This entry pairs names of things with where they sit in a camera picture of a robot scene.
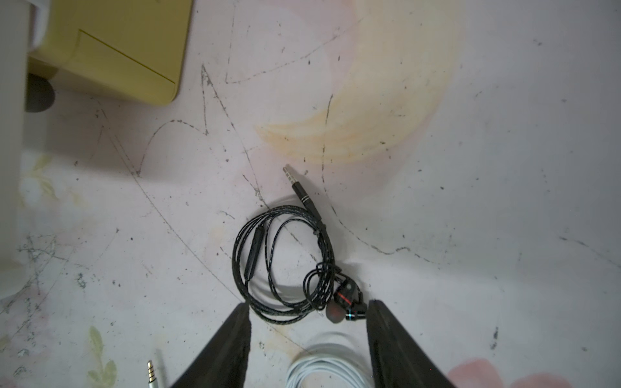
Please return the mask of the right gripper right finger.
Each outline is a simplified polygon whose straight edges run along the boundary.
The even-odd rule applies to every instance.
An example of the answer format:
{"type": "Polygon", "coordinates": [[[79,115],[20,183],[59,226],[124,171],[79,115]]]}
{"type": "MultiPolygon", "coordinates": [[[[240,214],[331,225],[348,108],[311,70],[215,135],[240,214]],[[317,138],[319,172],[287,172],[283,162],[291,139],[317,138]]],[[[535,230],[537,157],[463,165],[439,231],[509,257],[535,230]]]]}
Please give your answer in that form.
{"type": "Polygon", "coordinates": [[[369,302],[366,329],[376,387],[453,386],[384,302],[369,302]]]}

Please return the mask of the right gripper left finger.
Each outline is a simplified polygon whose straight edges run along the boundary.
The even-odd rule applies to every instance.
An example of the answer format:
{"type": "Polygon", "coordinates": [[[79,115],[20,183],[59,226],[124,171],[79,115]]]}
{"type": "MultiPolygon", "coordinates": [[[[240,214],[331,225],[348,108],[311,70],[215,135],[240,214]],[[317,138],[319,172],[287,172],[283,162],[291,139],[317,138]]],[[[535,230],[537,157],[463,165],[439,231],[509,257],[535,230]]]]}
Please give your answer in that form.
{"type": "Polygon", "coordinates": [[[240,303],[172,387],[244,387],[252,325],[250,306],[240,303]]]}

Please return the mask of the white earphones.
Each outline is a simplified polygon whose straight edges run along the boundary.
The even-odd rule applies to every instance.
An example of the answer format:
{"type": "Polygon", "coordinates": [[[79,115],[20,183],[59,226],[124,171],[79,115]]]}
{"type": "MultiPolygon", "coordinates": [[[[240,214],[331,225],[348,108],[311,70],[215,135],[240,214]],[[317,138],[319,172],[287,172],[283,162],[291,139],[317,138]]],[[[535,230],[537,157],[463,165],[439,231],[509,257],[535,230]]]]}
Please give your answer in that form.
{"type": "Polygon", "coordinates": [[[148,374],[148,387],[149,388],[158,388],[158,379],[155,373],[155,366],[152,360],[148,360],[147,362],[147,374],[148,374]]]}
{"type": "Polygon", "coordinates": [[[362,369],[336,355],[326,353],[300,357],[288,368],[285,387],[302,387],[303,381],[316,373],[339,378],[346,387],[372,388],[374,385],[362,369]]]}

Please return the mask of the black earphones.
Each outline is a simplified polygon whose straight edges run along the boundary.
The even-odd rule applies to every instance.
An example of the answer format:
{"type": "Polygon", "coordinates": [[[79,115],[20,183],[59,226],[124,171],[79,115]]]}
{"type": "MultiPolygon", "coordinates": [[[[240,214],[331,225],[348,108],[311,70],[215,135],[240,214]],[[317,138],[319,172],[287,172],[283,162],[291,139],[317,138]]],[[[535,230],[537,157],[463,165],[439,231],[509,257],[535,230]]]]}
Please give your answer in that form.
{"type": "Polygon", "coordinates": [[[291,167],[299,203],[286,200],[247,220],[231,255],[237,290],[259,318],[274,325],[322,313],[333,323],[367,317],[362,289],[337,264],[320,212],[291,167]]]}

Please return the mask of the yellow bottom drawer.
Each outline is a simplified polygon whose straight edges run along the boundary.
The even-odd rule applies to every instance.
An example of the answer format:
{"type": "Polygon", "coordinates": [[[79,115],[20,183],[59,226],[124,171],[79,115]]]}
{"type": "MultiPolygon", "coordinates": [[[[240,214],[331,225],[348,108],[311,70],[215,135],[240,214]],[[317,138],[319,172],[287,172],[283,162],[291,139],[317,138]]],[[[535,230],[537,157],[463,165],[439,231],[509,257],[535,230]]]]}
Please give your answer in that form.
{"type": "Polygon", "coordinates": [[[28,70],[53,85],[155,106],[176,98],[190,1],[31,1],[28,70]]]}

